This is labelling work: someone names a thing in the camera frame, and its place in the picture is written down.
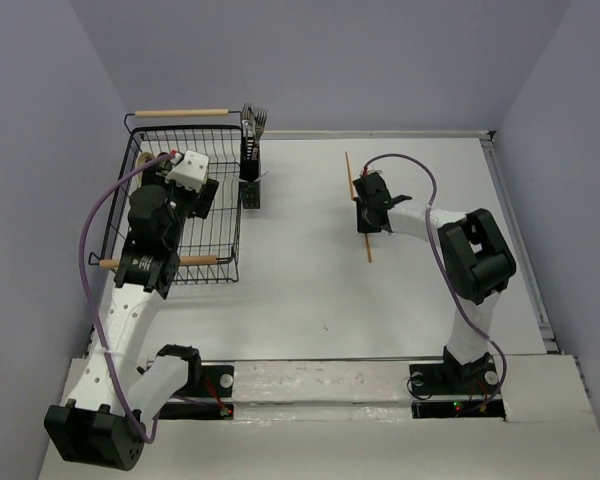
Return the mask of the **black fork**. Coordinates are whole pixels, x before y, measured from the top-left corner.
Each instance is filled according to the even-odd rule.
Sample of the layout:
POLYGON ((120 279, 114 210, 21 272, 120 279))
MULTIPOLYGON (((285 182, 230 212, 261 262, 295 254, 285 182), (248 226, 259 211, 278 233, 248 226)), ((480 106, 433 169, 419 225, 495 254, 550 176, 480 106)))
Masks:
POLYGON ((255 141, 259 142, 265 132, 268 111, 264 108, 258 108, 254 113, 255 141))

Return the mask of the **all silver fork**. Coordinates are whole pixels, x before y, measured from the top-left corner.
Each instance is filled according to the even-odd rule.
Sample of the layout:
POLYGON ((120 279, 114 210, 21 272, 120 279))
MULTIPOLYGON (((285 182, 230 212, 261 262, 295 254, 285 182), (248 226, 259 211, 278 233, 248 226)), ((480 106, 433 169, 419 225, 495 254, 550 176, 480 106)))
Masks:
POLYGON ((253 137, 255 135, 255 120, 254 120, 254 112, 253 105, 251 103, 244 103, 241 113, 240 119, 242 124, 242 132, 245 137, 253 137))

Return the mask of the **orange wooden chopstick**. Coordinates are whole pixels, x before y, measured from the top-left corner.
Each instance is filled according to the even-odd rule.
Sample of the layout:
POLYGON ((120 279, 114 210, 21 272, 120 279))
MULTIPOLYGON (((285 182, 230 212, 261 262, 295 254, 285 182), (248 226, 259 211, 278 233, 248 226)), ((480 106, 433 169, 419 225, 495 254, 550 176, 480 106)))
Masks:
POLYGON ((371 264, 373 262, 373 253, 372 253, 371 239, 370 239, 370 236, 368 233, 364 234, 364 242, 365 242, 367 262, 369 264, 371 264))
POLYGON ((346 162, 346 171, 347 171, 347 185, 349 189, 350 199, 355 202, 356 192, 353 185, 353 175, 351 169, 351 162, 348 151, 344 152, 345 162, 346 162))

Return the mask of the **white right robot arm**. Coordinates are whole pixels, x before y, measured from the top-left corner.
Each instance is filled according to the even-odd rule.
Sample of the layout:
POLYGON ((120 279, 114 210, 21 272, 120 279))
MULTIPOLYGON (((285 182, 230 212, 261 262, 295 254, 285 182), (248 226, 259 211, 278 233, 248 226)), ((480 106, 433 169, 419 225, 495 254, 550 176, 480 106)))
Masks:
POLYGON ((500 294, 516 273, 516 261, 490 211, 435 209, 407 195, 392 196, 377 172, 353 181, 358 231, 409 235, 427 242, 455 304, 449 340, 439 363, 411 368, 422 395, 462 393, 485 381, 499 385, 493 356, 501 347, 489 331, 500 294))

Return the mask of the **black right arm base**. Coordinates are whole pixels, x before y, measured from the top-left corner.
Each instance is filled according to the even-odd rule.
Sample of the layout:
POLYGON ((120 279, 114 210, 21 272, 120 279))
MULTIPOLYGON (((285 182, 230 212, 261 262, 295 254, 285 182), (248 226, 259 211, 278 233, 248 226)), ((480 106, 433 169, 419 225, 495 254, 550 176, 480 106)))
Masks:
POLYGON ((500 377, 490 355, 456 369, 450 360, 409 366, 414 419, 506 418, 500 377))

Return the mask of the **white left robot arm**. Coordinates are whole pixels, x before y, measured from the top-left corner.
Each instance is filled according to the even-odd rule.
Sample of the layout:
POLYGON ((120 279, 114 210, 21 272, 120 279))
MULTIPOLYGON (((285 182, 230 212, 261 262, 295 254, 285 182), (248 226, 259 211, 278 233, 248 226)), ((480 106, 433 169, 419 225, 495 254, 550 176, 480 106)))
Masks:
POLYGON ((204 171, 145 174, 130 195, 108 313, 94 320, 98 339, 66 402, 50 406, 44 418, 64 460, 133 469, 155 438, 161 408, 174 393, 199 388, 201 358, 191 346, 162 347, 144 373, 137 364, 180 267, 185 223, 208 215, 218 186, 204 171))

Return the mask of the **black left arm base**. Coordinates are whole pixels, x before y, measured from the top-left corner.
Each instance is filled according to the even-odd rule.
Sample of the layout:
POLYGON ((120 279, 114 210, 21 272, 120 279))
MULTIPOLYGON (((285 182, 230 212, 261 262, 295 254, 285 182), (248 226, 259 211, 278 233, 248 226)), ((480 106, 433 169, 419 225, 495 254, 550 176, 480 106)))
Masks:
POLYGON ((185 386, 161 408, 160 420, 223 421, 234 417, 234 366, 202 366, 200 381, 185 386))

